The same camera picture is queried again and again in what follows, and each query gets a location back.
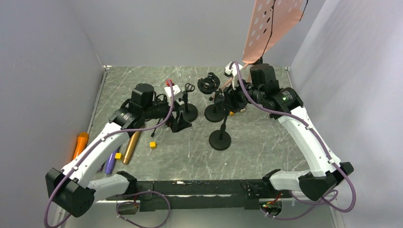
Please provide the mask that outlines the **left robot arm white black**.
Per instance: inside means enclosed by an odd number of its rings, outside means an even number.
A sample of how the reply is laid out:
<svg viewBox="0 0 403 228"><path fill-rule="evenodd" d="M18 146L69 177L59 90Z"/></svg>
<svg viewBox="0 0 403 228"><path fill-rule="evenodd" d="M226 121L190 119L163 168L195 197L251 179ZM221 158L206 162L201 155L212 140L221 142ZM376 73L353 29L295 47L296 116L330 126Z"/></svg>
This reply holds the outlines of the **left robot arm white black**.
<svg viewBox="0 0 403 228"><path fill-rule="evenodd" d="M101 133L62 169L52 168L45 176L48 195L52 202L71 216L84 215L94 202L120 195L129 200L138 192L137 179L125 171L99 180L93 180L98 168L134 133L146 131L147 120L159 119L172 132L191 127L183 118L177 99L182 91L167 81L165 93L160 99L150 84L140 83L132 90L131 97L113 112Z"/></svg>

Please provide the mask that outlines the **purple microphone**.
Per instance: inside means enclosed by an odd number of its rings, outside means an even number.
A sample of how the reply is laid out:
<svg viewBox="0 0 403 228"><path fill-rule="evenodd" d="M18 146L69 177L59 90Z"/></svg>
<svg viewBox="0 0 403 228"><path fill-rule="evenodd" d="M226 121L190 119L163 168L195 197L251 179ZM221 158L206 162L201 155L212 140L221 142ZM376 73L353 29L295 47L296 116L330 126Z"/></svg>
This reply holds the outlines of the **purple microphone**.
<svg viewBox="0 0 403 228"><path fill-rule="evenodd" d="M120 148L118 147L117 149L115 149L110 156L108 157L108 159L106 160L106 164L105 164L105 174L111 174L114 166L115 166L115 155L120 151Z"/></svg>

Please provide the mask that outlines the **orange microphone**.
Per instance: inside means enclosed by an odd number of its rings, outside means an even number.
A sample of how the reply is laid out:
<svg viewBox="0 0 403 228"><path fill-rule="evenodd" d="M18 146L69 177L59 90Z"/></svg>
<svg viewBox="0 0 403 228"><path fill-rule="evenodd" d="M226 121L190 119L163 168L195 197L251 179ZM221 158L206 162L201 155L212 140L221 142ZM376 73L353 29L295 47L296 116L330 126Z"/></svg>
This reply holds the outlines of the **orange microphone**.
<svg viewBox="0 0 403 228"><path fill-rule="evenodd" d="M73 154L72 160L76 159L86 148L89 140L89 134L87 132L81 132L77 137L77 145Z"/></svg>

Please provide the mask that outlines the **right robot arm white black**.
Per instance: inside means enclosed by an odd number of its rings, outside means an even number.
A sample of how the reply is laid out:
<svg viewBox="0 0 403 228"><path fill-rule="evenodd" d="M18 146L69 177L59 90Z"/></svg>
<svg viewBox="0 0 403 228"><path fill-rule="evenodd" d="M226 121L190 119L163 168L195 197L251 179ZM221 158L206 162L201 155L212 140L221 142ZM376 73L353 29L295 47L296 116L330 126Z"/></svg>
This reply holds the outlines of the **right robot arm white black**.
<svg viewBox="0 0 403 228"><path fill-rule="evenodd" d="M268 112L291 135L308 163L305 171L271 171L264 177L262 191L267 197L275 197L280 190L302 192L311 201L319 201L325 194L348 180L354 168L350 162L342 162L327 146L311 122L302 99L290 88L281 88L274 68L269 64L257 64L249 69L251 82L240 75L241 65L230 62L225 75L232 77L231 88L226 88L238 109L253 104Z"/></svg>

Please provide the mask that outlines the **gold microphone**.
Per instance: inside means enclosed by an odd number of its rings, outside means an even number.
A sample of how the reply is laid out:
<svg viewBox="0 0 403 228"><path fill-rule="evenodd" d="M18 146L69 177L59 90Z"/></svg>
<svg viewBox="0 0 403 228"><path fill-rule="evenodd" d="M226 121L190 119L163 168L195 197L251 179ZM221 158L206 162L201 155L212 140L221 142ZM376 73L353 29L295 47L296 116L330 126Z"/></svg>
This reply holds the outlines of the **gold microphone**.
<svg viewBox="0 0 403 228"><path fill-rule="evenodd" d="M129 139L129 142L128 142L128 145L126 147L126 151L125 151L125 154L124 154L124 157L123 157L123 160L122 160L123 164L129 164L129 162L130 162L130 160L131 160L131 158L133 156L133 153L134 153L134 150L136 148L136 145L137 145L137 142L139 140L140 135L141 135L141 132L137 131Z"/></svg>

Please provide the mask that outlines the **black round base mic stand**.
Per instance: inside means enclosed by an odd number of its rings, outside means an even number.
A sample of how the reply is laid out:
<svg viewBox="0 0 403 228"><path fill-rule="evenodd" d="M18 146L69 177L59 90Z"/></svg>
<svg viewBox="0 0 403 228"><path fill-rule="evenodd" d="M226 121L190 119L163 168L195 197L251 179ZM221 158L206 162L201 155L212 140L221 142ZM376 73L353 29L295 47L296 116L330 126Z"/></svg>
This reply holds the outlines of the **black round base mic stand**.
<svg viewBox="0 0 403 228"><path fill-rule="evenodd" d="M183 91L183 95L181 100L184 102L184 104L181 105L181 107L184 109L183 111L183 117L189 121L189 122L193 122L194 120L196 120L197 116L198 116L198 109L195 105L190 104L189 100L188 100L188 93L191 93L195 90L195 86L190 84L190 83L186 83L184 86L184 91Z"/></svg>

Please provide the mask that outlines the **black shock mount desk stand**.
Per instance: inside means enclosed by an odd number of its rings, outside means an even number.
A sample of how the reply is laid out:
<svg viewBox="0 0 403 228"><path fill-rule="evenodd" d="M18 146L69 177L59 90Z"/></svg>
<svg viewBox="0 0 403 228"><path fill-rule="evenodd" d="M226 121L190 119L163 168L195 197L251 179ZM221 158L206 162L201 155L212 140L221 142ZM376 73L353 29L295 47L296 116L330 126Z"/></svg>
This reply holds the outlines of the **black shock mount desk stand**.
<svg viewBox="0 0 403 228"><path fill-rule="evenodd" d="M209 101L213 103L204 109L204 117L212 123L218 123L224 119L224 110L218 108L213 101L213 95L218 92L220 83L220 79L213 72L209 72L205 78L200 78L197 82L197 87L201 93L211 95Z"/></svg>

